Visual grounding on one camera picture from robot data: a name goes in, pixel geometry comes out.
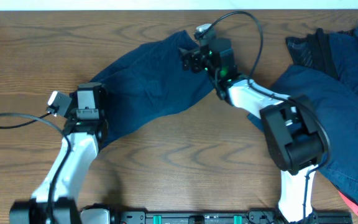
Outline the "navy blue shorts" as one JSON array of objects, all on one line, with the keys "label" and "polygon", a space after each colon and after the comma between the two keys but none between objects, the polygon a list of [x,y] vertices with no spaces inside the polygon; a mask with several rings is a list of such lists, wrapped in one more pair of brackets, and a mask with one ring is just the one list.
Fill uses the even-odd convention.
[{"label": "navy blue shorts", "polygon": [[91,79],[102,83],[108,93],[109,129],[102,147],[156,118],[187,110],[212,91],[206,72],[182,68],[180,49],[197,46],[187,31],[179,31],[138,46]]}]

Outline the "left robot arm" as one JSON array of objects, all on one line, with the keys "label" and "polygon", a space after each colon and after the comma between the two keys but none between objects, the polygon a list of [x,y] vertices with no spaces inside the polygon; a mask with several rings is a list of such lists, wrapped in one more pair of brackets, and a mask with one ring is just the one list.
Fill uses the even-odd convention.
[{"label": "left robot arm", "polygon": [[41,185],[28,201],[16,201],[10,223],[110,223],[113,215],[105,206],[78,210],[76,203],[91,163],[108,135],[105,115],[107,91],[98,82],[78,85],[68,96],[54,91],[47,111],[66,118],[62,146]]}]

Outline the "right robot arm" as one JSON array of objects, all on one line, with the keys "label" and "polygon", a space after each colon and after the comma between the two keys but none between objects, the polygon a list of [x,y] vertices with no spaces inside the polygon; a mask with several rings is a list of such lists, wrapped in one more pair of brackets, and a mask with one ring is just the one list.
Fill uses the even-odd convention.
[{"label": "right robot arm", "polygon": [[270,157],[281,171],[282,222],[313,223],[311,183],[329,159],[330,142],[309,98],[276,93],[239,72],[228,39],[202,40],[180,54],[184,70],[206,71],[221,100],[260,119]]}]

